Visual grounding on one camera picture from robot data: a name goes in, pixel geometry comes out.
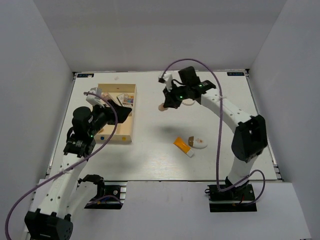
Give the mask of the beige makeup sponge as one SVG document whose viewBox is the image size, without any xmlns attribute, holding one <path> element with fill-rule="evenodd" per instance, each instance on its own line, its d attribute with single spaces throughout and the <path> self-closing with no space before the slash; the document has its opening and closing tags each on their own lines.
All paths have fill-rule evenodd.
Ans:
<svg viewBox="0 0 320 240">
<path fill-rule="evenodd" d="M 158 106 L 158 110 L 161 111 L 161 112 L 164 112 L 166 111 L 168 108 L 167 107 L 164 107 L 164 103 L 161 103 L 159 106 Z"/>
</svg>

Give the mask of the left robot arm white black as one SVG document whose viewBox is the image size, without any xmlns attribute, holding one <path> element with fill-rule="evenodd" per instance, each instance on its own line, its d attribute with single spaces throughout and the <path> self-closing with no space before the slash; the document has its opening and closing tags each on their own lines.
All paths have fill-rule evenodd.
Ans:
<svg viewBox="0 0 320 240">
<path fill-rule="evenodd" d="M 95 148 L 95 135 L 105 125 L 126 121 L 130 107 L 117 105 L 111 99 L 106 104 L 91 101 L 93 108 L 81 106 L 73 111 L 72 127 L 67 133 L 66 145 L 58 177 L 35 211 L 28 211 L 24 222 L 34 240 L 68 240 L 73 232 L 76 214 L 87 203 L 105 196 L 103 178 L 88 174 L 79 175 Z"/>
</svg>

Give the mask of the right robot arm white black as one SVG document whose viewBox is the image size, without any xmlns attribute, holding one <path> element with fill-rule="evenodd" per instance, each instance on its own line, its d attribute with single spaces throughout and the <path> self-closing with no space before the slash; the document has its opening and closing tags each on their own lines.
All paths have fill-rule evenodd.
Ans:
<svg viewBox="0 0 320 240">
<path fill-rule="evenodd" d="M 178 71 L 180 85 L 170 73 L 163 73 L 158 82 L 165 84 L 163 108 L 177 109 L 183 100 L 190 99 L 209 109 L 233 132 L 231 150 L 234 160 L 222 188 L 226 195 L 236 200 L 244 193 L 251 169 L 268 145 L 266 121 L 261 115 L 250 115 L 220 93 L 218 86 L 209 80 L 201 81 L 194 67 Z"/>
</svg>

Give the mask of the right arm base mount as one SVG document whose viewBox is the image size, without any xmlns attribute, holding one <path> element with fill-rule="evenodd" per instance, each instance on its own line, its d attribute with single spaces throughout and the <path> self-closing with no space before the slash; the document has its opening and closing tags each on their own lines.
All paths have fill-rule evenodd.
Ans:
<svg viewBox="0 0 320 240">
<path fill-rule="evenodd" d="M 218 191 L 217 185 L 212 184 L 204 193 L 208 195 L 211 213 L 257 212 L 256 203 L 251 203 L 256 199 L 251 184 L 228 191 Z"/>
</svg>

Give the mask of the round cream powder puff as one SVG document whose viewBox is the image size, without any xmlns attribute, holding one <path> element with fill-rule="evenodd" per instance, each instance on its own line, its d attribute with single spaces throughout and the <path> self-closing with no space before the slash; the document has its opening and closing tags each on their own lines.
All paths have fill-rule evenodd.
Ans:
<svg viewBox="0 0 320 240">
<path fill-rule="evenodd" d="M 185 106 L 192 106 L 196 101 L 193 99 L 184 99 L 181 103 Z"/>
</svg>

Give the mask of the white oval sunscreen bottle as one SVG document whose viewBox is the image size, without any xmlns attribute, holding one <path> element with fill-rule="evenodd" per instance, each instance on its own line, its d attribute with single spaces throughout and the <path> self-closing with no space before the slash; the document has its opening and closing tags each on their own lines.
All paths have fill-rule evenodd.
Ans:
<svg viewBox="0 0 320 240">
<path fill-rule="evenodd" d="M 190 136 L 188 138 L 188 145 L 195 149 L 204 149 L 208 146 L 208 143 L 203 137 Z"/>
</svg>

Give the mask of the colourful small eyeshadow palette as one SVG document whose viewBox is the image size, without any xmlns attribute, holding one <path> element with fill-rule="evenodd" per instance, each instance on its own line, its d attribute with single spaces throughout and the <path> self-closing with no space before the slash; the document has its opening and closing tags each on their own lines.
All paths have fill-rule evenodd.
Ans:
<svg viewBox="0 0 320 240">
<path fill-rule="evenodd" d="M 122 106 L 132 106 L 134 104 L 135 95 L 129 93 L 122 93 L 117 96 L 117 99 Z"/>
</svg>

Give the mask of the orange cream tube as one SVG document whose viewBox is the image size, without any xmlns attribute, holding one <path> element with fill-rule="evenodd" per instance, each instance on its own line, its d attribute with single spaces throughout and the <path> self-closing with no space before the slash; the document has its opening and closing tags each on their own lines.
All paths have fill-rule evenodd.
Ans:
<svg viewBox="0 0 320 240">
<path fill-rule="evenodd" d="M 191 149 L 191 147 L 186 142 L 184 142 L 184 140 L 181 137 L 177 137 L 173 144 L 176 147 L 178 147 L 189 158 L 191 158 L 194 155 L 194 152 Z"/>
</svg>

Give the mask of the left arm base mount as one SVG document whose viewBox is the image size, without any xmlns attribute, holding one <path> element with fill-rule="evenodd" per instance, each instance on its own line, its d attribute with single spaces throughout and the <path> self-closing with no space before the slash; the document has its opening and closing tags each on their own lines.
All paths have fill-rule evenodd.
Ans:
<svg viewBox="0 0 320 240">
<path fill-rule="evenodd" d="M 88 174 L 78 180 L 78 186 L 85 182 L 96 186 L 96 195 L 87 203 L 85 209 L 120 210 L 122 208 L 127 192 L 127 182 L 106 181 L 97 174 Z"/>
</svg>

